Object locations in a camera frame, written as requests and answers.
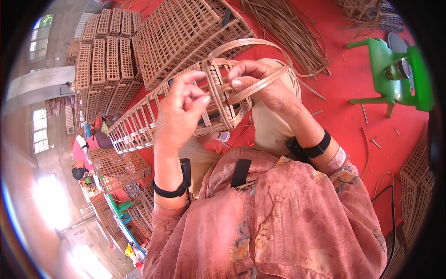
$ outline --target beige pants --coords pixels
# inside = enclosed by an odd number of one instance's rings
[[[263,58],[258,62],[270,65],[275,70],[284,66],[283,62],[276,59]],[[280,79],[291,92],[297,93],[297,79],[291,69]],[[294,136],[290,127],[280,116],[267,108],[257,94],[252,95],[252,101],[252,120],[256,128],[254,147],[277,157],[287,155],[289,151],[285,143]],[[190,160],[192,184],[189,190],[195,197],[198,197],[204,176],[211,166],[220,160],[222,155],[204,148],[197,142],[197,138],[193,137],[180,149],[179,157],[189,158]]]

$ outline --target woman's right hand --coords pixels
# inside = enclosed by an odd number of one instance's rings
[[[240,92],[274,72],[275,70],[270,65],[254,60],[243,60],[229,71],[227,79],[232,88]],[[270,110],[276,113],[286,113],[295,102],[299,103],[297,97],[280,79],[259,90],[256,94]]]

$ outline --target pink shirt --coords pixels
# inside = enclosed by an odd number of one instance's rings
[[[247,181],[231,187],[239,158]],[[199,199],[155,203],[143,278],[378,278],[386,243],[367,189],[339,148],[325,167],[248,147],[229,150]]]
[[[94,138],[95,136],[91,136],[88,139],[86,139],[85,141],[88,143],[88,149],[94,149],[94,148],[98,148],[99,144],[98,142],[95,140]],[[77,141],[74,142],[73,145],[73,157],[76,161],[81,161],[84,163],[85,168],[89,171],[94,170],[94,167],[92,164],[90,164],[87,160],[87,158],[85,157],[85,153],[82,150],[81,146],[79,145],[79,143]]]

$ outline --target woven handle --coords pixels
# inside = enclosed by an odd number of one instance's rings
[[[260,89],[265,88],[266,86],[272,84],[274,81],[279,79],[284,73],[286,73],[290,66],[293,65],[293,62],[289,58],[288,54],[286,54],[286,52],[284,52],[276,44],[274,44],[272,42],[269,42],[269,41],[266,41],[266,40],[262,40],[262,39],[240,39],[240,40],[227,42],[226,44],[221,45],[221,46],[217,47],[216,49],[214,49],[213,51],[211,51],[211,53],[209,53],[209,55],[207,56],[207,60],[209,62],[211,62],[213,59],[217,58],[220,54],[222,54],[225,51],[228,51],[228,50],[233,49],[233,48],[238,47],[238,46],[247,46],[247,45],[268,45],[268,46],[273,46],[273,47],[275,47],[275,48],[277,48],[278,50],[281,51],[282,55],[285,58],[285,61],[288,62],[289,65],[283,66],[280,70],[274,72],[273,74],[267,76],[266,78],[264,78],[262,80],[259,80],[258,82],[256,82],[255,84],[251,85],[250,87],[245,88],[244,90],[242,90],[239,93],[235,94],[234,96],[230,97],[227,100],[227,103],[229,105],[237,104],[237,103],[241,102],[243,99],[245,99],[245,98],[251,96],[252,94],[256,93]]]

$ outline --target wrist strap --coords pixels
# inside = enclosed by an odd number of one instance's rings
[[[328,145],[330,144],[331,136],[327,130],[324,129],[324,131],[324,138],[318,145],[315,147],[304,148],[304,152],[308,158],[316,158],[317,156],[324,154],[325,149],[327,149]]]
[[[191,177],[190,177],[190,160],[187,158],[180,159],[181,171],[183,173],[183,182],[181,182],[180,186],[176,191],[169,192],[163,189],[160,189],[155,183],[155,179],[152,180],[152,188],[155,193],[165,198],[176,198],[180,197],[186,192],[188,187],[191,185]]]
[[[155,179],[152,180],[152,187],[155,190],[155,193],[157,193],[158,195],[165,197],[165,198],[176,198],[176,197],[180,197],[184,194],[184,192],[186,192],[186,183],[184,181],[183,178],[183,182],[181,182],[180,187],[178,187],[178,189],[176,191],[173,192],[169,192],[163,189],[160,189],[156,183],[155,183]]]

